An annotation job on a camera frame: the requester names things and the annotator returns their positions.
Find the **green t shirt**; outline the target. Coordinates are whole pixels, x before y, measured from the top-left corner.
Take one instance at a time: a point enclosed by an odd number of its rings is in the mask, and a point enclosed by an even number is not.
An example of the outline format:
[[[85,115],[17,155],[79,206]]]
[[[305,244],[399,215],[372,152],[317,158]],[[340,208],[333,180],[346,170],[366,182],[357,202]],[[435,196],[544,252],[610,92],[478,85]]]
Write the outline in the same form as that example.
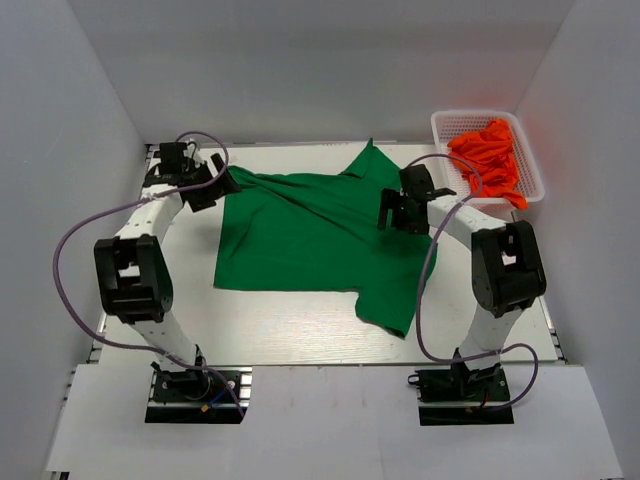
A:
[[[340,173],[229,169],[214,285],[239,291],[354,292],[356,316],[405,337],[428,236],[377,227],[381,192],[399,168],[367,143]]]

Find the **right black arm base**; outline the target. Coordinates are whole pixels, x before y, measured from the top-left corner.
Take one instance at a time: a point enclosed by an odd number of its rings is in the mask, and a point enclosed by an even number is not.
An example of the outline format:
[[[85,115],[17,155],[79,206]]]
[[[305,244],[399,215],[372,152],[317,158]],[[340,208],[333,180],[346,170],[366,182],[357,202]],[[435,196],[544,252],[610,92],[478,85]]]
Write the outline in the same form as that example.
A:
[[[491,378],[465,382],[452,369],[416,370],[407,377],[417,390],[421,426],[511,425],[511,395],[502,368]]]

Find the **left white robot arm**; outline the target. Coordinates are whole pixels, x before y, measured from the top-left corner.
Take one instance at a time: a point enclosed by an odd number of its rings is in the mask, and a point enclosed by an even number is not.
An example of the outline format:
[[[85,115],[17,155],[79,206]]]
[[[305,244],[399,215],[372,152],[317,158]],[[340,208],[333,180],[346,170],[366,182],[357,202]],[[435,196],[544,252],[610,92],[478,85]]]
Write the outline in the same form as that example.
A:
[[[94,246],[103,310],[143,338],[158,358],[159,372],[180,371],[177,387],[191,399],[209,392],[212,377],[172,312],[174,286],[162,243],[184,208],[197,213],[239,191],[226,149],[206,160],[193,139],[162,143],[129,219]]]

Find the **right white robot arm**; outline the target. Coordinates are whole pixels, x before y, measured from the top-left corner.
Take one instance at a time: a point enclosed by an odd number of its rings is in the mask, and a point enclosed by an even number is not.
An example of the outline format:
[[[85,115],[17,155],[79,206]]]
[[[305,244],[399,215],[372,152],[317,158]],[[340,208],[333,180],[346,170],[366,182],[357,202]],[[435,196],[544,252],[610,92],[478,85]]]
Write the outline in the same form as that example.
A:
[[[471,287],[476,310],[451,363],[453,390],[472,399],[488,385],[486,372],[500,355],[516,321],[546,291],[546,277],[533,227],[506,222],[460,199],[449,188],[434,187],[424,165],[399,172],[401,188],[381,192],[377,226],[406,233],[446,233],[471,254]]]

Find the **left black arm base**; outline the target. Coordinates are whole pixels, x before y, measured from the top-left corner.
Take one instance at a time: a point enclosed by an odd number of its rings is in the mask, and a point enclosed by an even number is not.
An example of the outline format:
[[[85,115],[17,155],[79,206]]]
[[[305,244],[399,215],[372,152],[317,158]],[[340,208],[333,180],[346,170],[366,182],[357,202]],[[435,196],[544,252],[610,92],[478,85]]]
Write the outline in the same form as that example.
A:
[[[247,412],[252,368],[222,369],[222,379],[210,372],[161,371],[154,373],[149,391],[147,424],[238,425]]]

